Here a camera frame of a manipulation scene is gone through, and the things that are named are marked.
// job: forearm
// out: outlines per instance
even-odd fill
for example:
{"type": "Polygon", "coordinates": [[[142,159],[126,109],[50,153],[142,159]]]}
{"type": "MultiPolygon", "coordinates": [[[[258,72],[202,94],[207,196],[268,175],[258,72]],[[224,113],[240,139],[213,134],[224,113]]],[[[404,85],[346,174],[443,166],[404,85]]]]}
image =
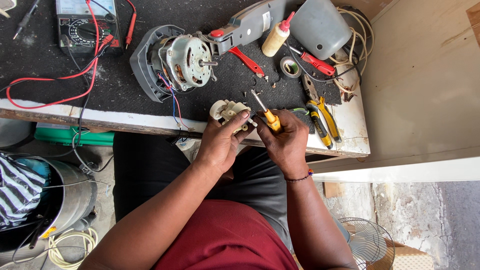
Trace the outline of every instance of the forearm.
{"type": "Polygon", "coordinates": [[[164,190],[120,220],[80,269],[150,269],[175,240],[220,175],[192,163],[164,190]]]}
{"type": "Polygon", "coordinates": [[[304,269],[356,266],[344,236],[333,221],[311,177],[287,183],[287,213],[293,248],[304,269]]]}

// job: yellow pliers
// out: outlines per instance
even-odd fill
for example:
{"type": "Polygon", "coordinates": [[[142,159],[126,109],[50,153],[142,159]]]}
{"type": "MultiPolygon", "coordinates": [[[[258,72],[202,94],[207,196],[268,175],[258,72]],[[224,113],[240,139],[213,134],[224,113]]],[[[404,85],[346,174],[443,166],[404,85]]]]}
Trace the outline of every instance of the yellow pliers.
{"type": "Polygon", "coordinates": [[[313,82],[310,80],[308,75],[304,74],[302,76],[302,82],[303,88],[305,89],[307,96],[310,98],[310,101],[307,102],[307,109],[310,111],[310,116],[312,118],[313,124],[315,125],[315,128],[317,129],[318,134],[320,135],[320,138],[322,139],[325,146],[327,146],[328,149],[332,149],[332,139],[330,138],[330,135],[322,124],[322,120],[320,120],[320,115],[318,111],[320,110],[325,117],[328,128],[332,133],[333,139],[336,142],[341,143],[342,138],[340,137],[340,133],[336,126],[335,119],[325,105],[325,98],[318,97],[317,90],[315,90],[315,86],[313,86],[313,82]]]}

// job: black and white striped bag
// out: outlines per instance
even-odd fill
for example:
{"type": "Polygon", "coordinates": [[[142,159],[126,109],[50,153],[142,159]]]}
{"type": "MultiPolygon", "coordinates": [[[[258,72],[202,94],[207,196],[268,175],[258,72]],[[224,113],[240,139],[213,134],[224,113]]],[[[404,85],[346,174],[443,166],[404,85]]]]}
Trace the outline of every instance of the black and white striped bag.
{"type": "Polygon", "coordinates": [[[20,225],[40,201],[45,179],[0,153],[0,229],[20,225]]]}

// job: fan grille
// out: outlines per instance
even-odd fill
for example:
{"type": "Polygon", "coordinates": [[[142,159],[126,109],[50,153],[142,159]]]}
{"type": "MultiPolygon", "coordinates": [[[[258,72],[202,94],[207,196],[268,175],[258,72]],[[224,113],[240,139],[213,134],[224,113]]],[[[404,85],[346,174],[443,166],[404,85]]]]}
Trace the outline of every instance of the fan grille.
{"type": "Polygon", "coordinates": [[[338,221],[350,233],[348,245],[360,270],[392,268],[395,244],[384,228],[360,218],[343,218],[338,221]]]}

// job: person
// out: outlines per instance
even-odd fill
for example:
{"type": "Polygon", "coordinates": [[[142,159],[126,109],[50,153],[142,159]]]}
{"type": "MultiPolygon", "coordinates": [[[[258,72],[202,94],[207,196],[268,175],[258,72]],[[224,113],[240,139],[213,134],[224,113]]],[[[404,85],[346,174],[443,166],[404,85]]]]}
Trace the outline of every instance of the person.
{"type": "Polygon", "coordinates": [[[308,126],[272,113],[284,132],[255,116],[266,148],[239,156],[254,127],[232,133],[248,110],[225,125],[209,118],[191,164],[165,138],[116,133],[117,223],[79,269],[298,269],[292,248],[306,270],[357,269],[309,176],[308,126]]]}

